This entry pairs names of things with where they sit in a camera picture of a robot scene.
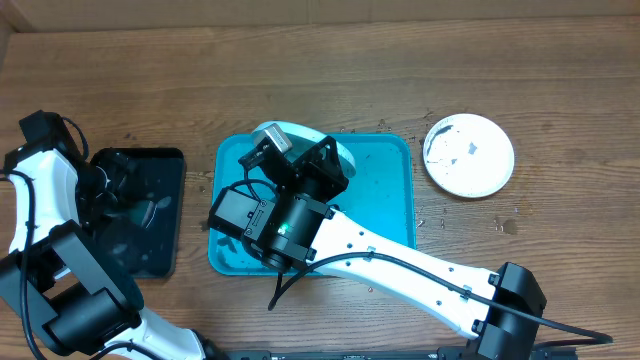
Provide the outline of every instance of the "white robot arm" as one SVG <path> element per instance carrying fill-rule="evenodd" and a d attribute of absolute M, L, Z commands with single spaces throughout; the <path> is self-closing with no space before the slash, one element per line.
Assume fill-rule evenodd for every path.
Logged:
<path fill-rule="evenodd" d="M 322 222 L 311 247 L 317 252 L 309 264 L 348 252 L 373 251 L 402 259 L 487 299 L 492 299 L 495 293 L 495 286 L 489 283 L 489 278 L 496 273 L 450 263 L 410 249 L 372 233 L 339 211 L 331 220 Z M 489 312 L 487 305 L 465 299 L 424 276 L 378 259 L 336 261 L 321 266 L 317 271 L 358 281 L 405 300 L 467 339 L 478 337 L 472 330 L 474 322 L 485 321 Z"/>
<path fill-rule="evenodd" d="M 49 133 L 31 141 L 23 126 L 27 144 L 8 154 L 5 161 L 4 172 L 16 186 L 18 225 L 10 254 L 0 260 L 2 298 L 21 316 L 26 314 L 26 303 L 31 315 L 23 319 L 59 355 L 102 350 L 98 358 L 112 352 L 136 360 L 229 360 L 231 355 L 197 332 L 177 328 L 145 308 L 131 276 L 79 226 L 78 173 L 87 169 L 60 117 L 38 112 L 21 125 L 23 121 L 41 124 Z M 452 357 L 515 360 L 529 356 L 538 323 L 490 309 L 469 294 L 538 318 L 546 299 L 530 272 L 508 263 L 497 272 L 457 265 L 370 232 L 326 205 L 348 184 L 338 164 L 335 140 L 324 138 L 292 164 L 282 156 L 286 144 L 274 143 L 286 136 L 265 133 L 244 162 L 262 167 L 279 185 L 278 198 L 271 202 L 238 192 L 235 187 L 250 184 L 240 181 L 223 189 L 216 199 L 209 214 L 212 228 L 239 239 L 245 248 L 259 254 L 265 266 L 282 273 L 291 267 L 309 270 L 322 265 L 317 269 L 322 274 L 362 282 L 427 311 L 469 339 L 466 348 L 447 349 Z M 320 151 L 326 151 L 325 155 L 317 156 Z M 101 181 L 109 182 L 106 173 Z M 35 215 L 27 215 L 31 204 L 35 204 Z M 467 296 L 379 257 L 331 261 L 345 253 L 400 259 L 449 286 L 464 289 Z M 78 279 L 76 285 L 52 299 L 43 295 L 69 272 Z M 27 330 L 31 347 L 33 339 Z M 434 354 L 444 358 L 445 352 L 429 353 L 429 358 Z"/>

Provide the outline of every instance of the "table surface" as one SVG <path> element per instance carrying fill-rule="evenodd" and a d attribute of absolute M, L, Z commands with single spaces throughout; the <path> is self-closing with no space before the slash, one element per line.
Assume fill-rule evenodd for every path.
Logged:
<path fill-rule="evenodd" d="M 304 279 L 268 312 L 273 278 L 226 277 L 209 265 L 203 224 L 225 138 L 272 119 L 391 132 L 411 148 L 420 251 L 493 270 L 527 267 L 547 296 L 546 317 L 615 337 L 581 356 L 633 359 L 638 44 L 637 17 L 18 34 L 0 75 L 0 154 L 23 144 L 17 121 L 38 109 L 75 120 L 94 152 L 180 148 L 188 172 L 176 270 L 138 284 L 148 307 L 224 349 L 462 345 L 434 318 L 361 284 Z M 493 119 L 516 150 L 509 183 L 482 200 L 439 190 L 422 163 L 430 127 L 461 112 Z M 15 199 L 0 186 L 7 249 Z M 496 226 L 507 220 L 517 233 Z M 31 358 L 18 317 L 5 304 L 0 317 L 3 358 Z M 557 338 L 570 336 L 538 335 Z"/>

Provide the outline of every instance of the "black cable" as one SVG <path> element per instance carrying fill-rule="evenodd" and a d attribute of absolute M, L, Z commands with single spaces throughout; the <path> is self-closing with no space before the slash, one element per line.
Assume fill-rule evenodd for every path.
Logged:
<path fill-rule="evenodd" d="M 271 299 L 271 301 L 269 302 L 269 311 L 273 310 L 273 308 L 276 305 L 276 302 L 278 301 L 278 299 L 287 291 L 287 289 L 289 289 L 293 284 L 295 284 L 298 280 L 300 280 L 303 276 L 305 276 L 306 274 L 314 271 L 315 269 L 327 265 L 329 263 L 335 262 L 335 261 L 340 261 L 340 260 L 346 260 L 346 259 L 353 259 L 353 258 L 369 258 L 369 259 L 378 259 L 378 260 L 383 260 L 383 261 L 388 261 L 390 263 L 402 266 L 405 269 L 411 270 L 417 274 L 420 274 L 424 277 L 426 277 L 427 279 L 442 285 L 444 287 L 446 287 L 447 289 L 449 289 L 450 291 L 455 291 L 457 293 L 459 293 L 462 296 L 465 296 L 471 300 L 477 301 L 481 304 L 487 305 L 489 307 L 492 307 L 494 309 L 498 309 L 500 311 L 504 311 L 506 313 L 510 313 L 512 315 L 521 317 L 523 319 L 535 322 L 539 325 L 544 325 L 547 327 L 550 327 L 552 329 L 557 329 L 557 330 L 561 330 L 564 332 L 568 332 L 568 333 L 572 333 L 572 334 L 576 334 L 576 335 L 581 335 L 581 336 L 586 336 L 586 337 L 590 337 L 593 339 L 593 342 L 589 343 L 589 344 L 610 344 L 613 343 L 613 338 L 607 334 L 603 334 L 603 333 L 599 333 L 596 331 L 591 331 L 591 330 L 586 330 L 586 329 L 581 329 L 578 327 L 574 327 L 574 326 L 570 326 L 570 325 L 565 325 L 565 324 L 561 324 L 559 322 L 555 322 L 552 320 L 547 320 L 544 319 L 542 317 L 538 317 L 538 316 L 534 316 L 534 315 L 530 315 L 527 314 L 525 312 L 519 311 L 519 310 L 515 310 L 512 309 L 508 306 L 499 304 L 493 300 L 489 300 L 486 299 L 482 296 L 479 296 L 477 294 L 472 293 L 470 290 L 466 290 L 463 289 L 457 285 L 454 285 L 422 268 L 419 268 L 413 264 L 410 264 L 406 261 L 400 260 L 398 258 L 395 258 L 393 256 L 390 255 L 385 255 L 385 254 L 379 254 L 379 253 L 375 253 L 375 252 L 354 252 L 354 253 L 346 253 L 346 254 L 341 254 L 341 255 L 335 255 L 335 256 L 331 256 L 328 257 L 326 259 L 320 260 L 316 263 L 313 263 L 311 265 L 309 265 L 308 267 L 306 267 L 303 270 L 300 270 L 300 272 L 298 272 L 296 275 L 294 275 L 291 279 L 289 279 L 289 281 L 287 281 L 282 288 L 280 289 L 280 291 L 278 291 L 273 298 Z"/>
<path fill-rule="evenodd" d="M 261 184 L 264 185 L 266 187 L 269 188 L 269 190 L 271 190 L 274 195 L 278 196 L 278 190 L 276 189 L 276 187 L 264 180 L 260 180 L 260 179 L 246 179 L 246 180 L 238 180 L 236 182 L 234 182 L 233 184 L 229 185 L 230 189 L 235 189 L 238 186 L 242 186 L 242 185 L 249 185 L 249 184 Z"/>
<path fill-rule="evenodd" d="M 33 332 L 31 331 L 31 321 L 29 319 L 29 304 L 27 299 L 27 264 L 29 262 L 29 250 L 33 243 L 33 231 L 35 230 L 35 218 L 36 218 L 36 196 L 33 188 L 33 181 L 26 174 L 16 171 L 8 170 L 2 171 L 6 175 L 16 175 L 24 180 L 29 191 L 29 215 L 27 219 L 27 238 L 24 243 L 24 249 L 22 250 L 22 260 L 20 262 L 20 317 L 22 318 L 22 330 L 24 331 L 24 337 L 27 340 L 27 345 L 33 353 L 36 360 L 46 360 L 35 339 L 33 338 Z"/>
<path fill-rule="evenodd" d="M 38 345 L 36 344 L 35 339 L 33 338 L 33 332 L 31 329 L 31 320 L 29 318 L 29 302 L 27 298 L 27 272 L 28 272 L 28 262 L 29 262 L 29 250 L 31 250 L 31 245 L 33 244 L 33 231 L 35 230 L 35 217 L 36 217 L 36 197 L 35 197 L 35 189 L 33 188 L 33 181 L 26 174 L 16 171 L 9 170 L 4 171 L 0 170 L 5 176 L 6 175 L 16 175 L 21 177 L 25 184 L 27 184 L 27 189 L 29 191 L 29 215 L 27 220 L 27 238 L 24 243 L 24 249 L 22 251 L 22 261 L 20 263 L 20 317 L 22 318 L 22 330 L 24 331 L 24 337 L 27 340 L 27 345 L 31 350 L 34 358 L 36 360 L 47 360 L 47 358 L 42 354 Z M 0 178 L 0 181 L 9 181 L 7 178 Z M 92 357 L 91 360 L 98 360 L 106 356 L 109 352 L 127 347 L 129 351 L 135 350 L 143 355 L 146 355 L 151 360 L 162 360 L 158 356 L 149 352 L 148 350 L 133 344 L 133 343 L 120 343 L 111 345 L 101 352 L 99 352 L 96 356 Z"/>
<path fill-rule="evenodd" d="M 89 360 L 99 360 L 102 359 L 103 357 L 107 356 L 110 352 L 112 352 L 113 350 L 117 350 L 117 349 L 122 349 L 122 348 L 127 348 L 127 351 L 131 352 L 132 350 L 135 350 L 137 352 L 139 352 L 140 354 L 148 357 L 151 360 L 163 360 L 161 357 L 155 355 L 154 353 L 152 353 L 151 351 L 136 345 L 132 342 L 128 342 L 128 343 L 118 343 L 118 344 L 113 344 L 110 346 L 107 346 L 106 348 L 104 348 L 102 351 L 100 351 L 98 354 L 96 354 L 96 356 L 92 357 Z"/>
<path fill-rule="evenodd" d="M 244 180 L 249 181 L 249 170 L 247 169 L 244 169 Z M 262 200 L 260 199 L 260 196 L 258 196 L 258 193 L 256 193 L 255 190 L 253 190 L 253 186 L 250 183 L 247 184 L 247 188 L 249 189 L 249 192 L 251 193 L 254 199 L 258 201 Z"/>
<path fill-rule="evenodd" d="M 281 288 L 282 288 L 282 273 L 279 272 L 278 282 L 276 282 L 276 291 L 273 293 L 273 296 L 276 296 L 276 294 L 280 291 Z"/>
<path fill-rule="evenodd" d="M 78 131 L 78 134 L 80 135 L 80 140 L 82 141 L 82 158 L 84 160 L 87 160 L 89 158 L 89 143 L 87 142 L 87 139 L 84 137 L 82 130 L 80 130 L 80 127 L 76 125 L 76 123 L 71 121 L 71 119 L 69 119 L 68 117 L 63 116 L 62 120 L 68 122 L 71 126 L 73 126 Z"/>
<path fill-rule="evenodd" d="M 580 346 L 580 345 L 600 345 L 602 344 L 596 339 L 571 339 L 571 340 L 555 340 L 545 341 L 533 345 L 532 351 L 546 349 L 550 347 L 563 347 L 563 346 Z"/>

